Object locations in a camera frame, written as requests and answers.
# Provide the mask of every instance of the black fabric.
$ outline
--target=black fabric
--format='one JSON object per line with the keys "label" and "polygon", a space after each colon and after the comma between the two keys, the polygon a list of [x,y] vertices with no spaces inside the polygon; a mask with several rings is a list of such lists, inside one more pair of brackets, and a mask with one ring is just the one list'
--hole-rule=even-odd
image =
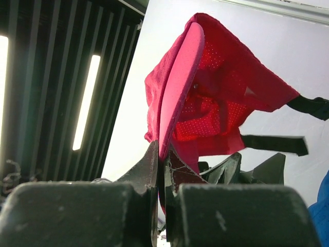
{"label": "black fabric", "polygon": [[315,99],[307,99],[300,95],[288,102],[287,106],[296,111],[310,114],[324,121],[329,119],[329,101],[320,97]]}
{"label": "black fabric", "polygon": [[257,136],[242,135],[242,141],[247,148],[295,153],[298,156],[308,155],[303,137]]}

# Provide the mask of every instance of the cap brim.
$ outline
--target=cap brim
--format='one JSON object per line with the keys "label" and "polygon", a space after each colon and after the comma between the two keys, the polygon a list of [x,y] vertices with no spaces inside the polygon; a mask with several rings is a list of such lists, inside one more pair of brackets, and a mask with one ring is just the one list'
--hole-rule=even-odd
{"label": "cap brim", "polygon": [[200,64],[205,45],[202,27],[193,22],[178,51],[164,90],[159,130],[159,157],[166,158],[170,139],[187,93]]}

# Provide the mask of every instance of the black plastic part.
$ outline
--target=black plastic part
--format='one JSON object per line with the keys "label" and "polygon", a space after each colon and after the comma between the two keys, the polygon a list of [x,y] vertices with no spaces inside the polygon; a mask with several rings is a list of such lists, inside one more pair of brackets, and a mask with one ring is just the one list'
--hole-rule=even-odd
{"label": "black plastic part", "polygon": [[152,246],[145,203],[130,184],[26,183],[0,215],[0,246]]}
{"label": "black plastic part", "polygon": [[300,196],[280,185],[182,185],[174,247],[320,247]]}
{"label": "black plastic part", "polygon": [[208,162],[200,161],[200,162],[197,163],[197,166],[199,167],[199,172],[200,173],[209,170]]}

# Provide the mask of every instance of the blue object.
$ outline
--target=blue object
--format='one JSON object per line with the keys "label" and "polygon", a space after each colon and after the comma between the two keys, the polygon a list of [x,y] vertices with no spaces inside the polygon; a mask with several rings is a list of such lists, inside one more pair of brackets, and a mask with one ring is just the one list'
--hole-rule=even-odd
{"label": "blue object", "polygon": [[309,207],[323,247],[329,247],[329,171],[324,177],[319,193],[318,201]]}

